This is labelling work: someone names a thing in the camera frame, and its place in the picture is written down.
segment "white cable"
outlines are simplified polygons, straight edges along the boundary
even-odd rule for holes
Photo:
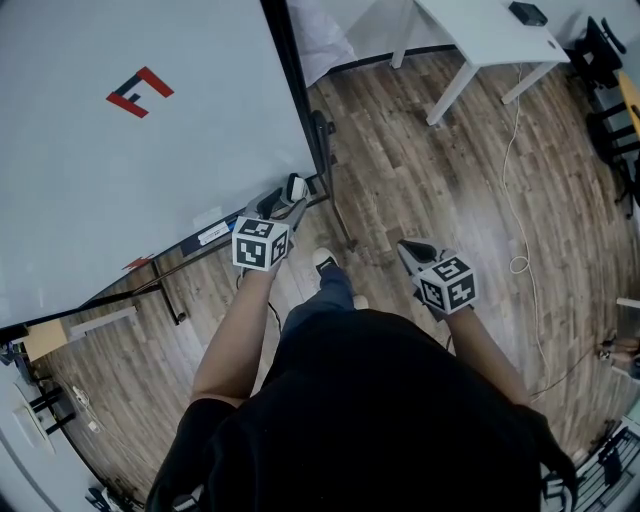
[[[518,73],[518,84],[520,84],[520,80],[522,79],[522,64],[520,64],[520,71]],[[524,240],[524,247],[526,251],[526,256],[516,256],[511,259],[509,262],[509,271],[513,275],[522,274],[525,271],[529,271],[529,277],[531,277],[531,287],[533,289],[533,307],[535,311],[535,330],[536,330],[536,343],[538,344],[538,350],[540,351],[540,355],[542,356],[542,361],[544,362],[544,370],[547,376],[547,384],[542,389],[542,391],[533,399],[531,403],[537,401],[542,395],[544,395],[545,391],[551,384],[551,369],[549,368],[549,363],[547,362],[547,357],[544,355],[544,350],[542,350],[542,343],[540,343],[540,329],[539,329],[539,314],[538,314],[538,291],[536,289],[536,280],[533,276],[533,269],[531,268],[531,251],[529,249],[529,240],[527,240],[527,234],[524,232],[524,228],[522,227],[522,221],[518,214],[516,213],[516,209],[513,206],[513,201],[511,200],[511,196],[509,195],[509,188],[507,187],[507,163],[509,160],[509,153],[511,152],[511,146],[513,142],[516,140],[516,135],[518,134],[518,122],[520,121],[520,95],[518,95],[517,99],[517,108],[516,108],[516,119],[515,126],[513,127],[513,136],[509,141],[509,145],[507,146],[507,151],[504,154],[504,165],[502,166],[502,188],[504,190],[504,195],[507,197],[507,202],[509,203],[509,208],[511,209],[511,213],[513,217],[516,219],[518,223],[518,227],[520,228],[520,232],[522,233],[522,238]],[[524,266],[519,270],[513,269],[513,264],[516,261],[520,261],[524,263]]]
[[[86,391],[83,391],[82,389],[78,388],[77,386],[71,386],[75,395],[76,395],[76,400],[78,401],[78,403],[83,407],[83,409],[85,410],[85,412],[87,413],[87,415],[91,418],[92,421],[94,421],[96,423],[96,425],[98,426],[97,431],[94,431],[96,434],[99,434],[100,432],[106,432],[107,434],[109,434],[126,452],[128,452],[130,455],[132,455],[133,457],[135,457],[136,459],[138,459],[140,462],[142,462],[145,466],[147,466],[148,468],[152,469],[155,472],[158,471],[158,468],[155,466],[152,466],[151,464],[149,464],[146,460],[144,460],[142,457],[140,457],[140,455],[138,455],[137,453],[135,453],[133,450],[131,450],[131,448],[129,448],[126,444],[124,444],[122,441],[120,441],[120,439],[118,439],[118,437],[113,434],[107,427],[104,426],[104,423],[102,423],[100,421],[100,419],[98,418],[97,414],[95,413],[95,411],[93,410],[93,408],[91,407],[91,401],[89,399],[89,395],[87,394]]]

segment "black device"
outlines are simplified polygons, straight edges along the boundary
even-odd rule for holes
[[[544,27],[549,21],[547,17],[542,14],[542,11],[533,4],[511,2],[509,10],[515,14],[516,18],[518,18],[523,25]]]

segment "hardwood floor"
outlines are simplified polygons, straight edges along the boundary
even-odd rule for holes
[[[284,320],[314,293],[310,255],[326,245],[343,259],[372,308],[410,318],[442,342],[446,327],[435,325],[411,298],[395,253],[402,237],[436,237],[475,264],[477,312],[534,392],[547,378],[535,341],[532,283],[526,272],[509,271],[510,260],[525,247],[501,185],[515,104],[505,107],[500,97],[514,86],[518,70],[481,70],[443,120],[429,127],[427,112],[461,64],[457,52],[409,57],[400,70],[375,64],[325,77],[310,90],[314,107],[337,127],[332,144],[338,204],[359,245],[353,254],[345,250],[326,204],[310,209],[272,302]],[[557,69],[521,101],[508,186],[529,240],[540,340],[554,383],[614,331],[615,299],[638,295],[638,242],[632,221],[614,205],[614,177],[589,143],[583,122],[589,107],[578,86],[568,85]],[[124,320],[103,327],[44,361],[65,386],[89,393],[109,429],[92,433],[86,416],[72,422],[67,432],[78,448],[99,474],[130,482],[140,497],[172,441],[198,362],[233,298],[230,260],[223,250],[168,279],[172,299],[189,314],[181,326],[173,326],[158,294],[145,296],[136,301],[139,325]],[[174,251],[161,265],[179,261]],[[116,288],[141,282],[144,272]],[[260,378],[276,346],[270,316]],[[587,356],[534,407],[547,415],[562,447],[575,454],[636,396],[628,379]]]

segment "jeans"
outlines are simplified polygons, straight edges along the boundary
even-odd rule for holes
[[[354,311],[351,281],[339,267],[329,265],[320,272],[320,291],[291,310],[280,339],[287,338],[316,313]]]

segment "white table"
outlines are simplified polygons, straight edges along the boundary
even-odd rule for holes
[[[465,86],[484,66],[541,62],[502,97],[507,104],[569,57],[545,27],[523,25],[498,0],[405,0],[395,36],[391,66],[399,68],[413,24],[423,9],[449,34],[466,62],[427,117],[437,123]]]

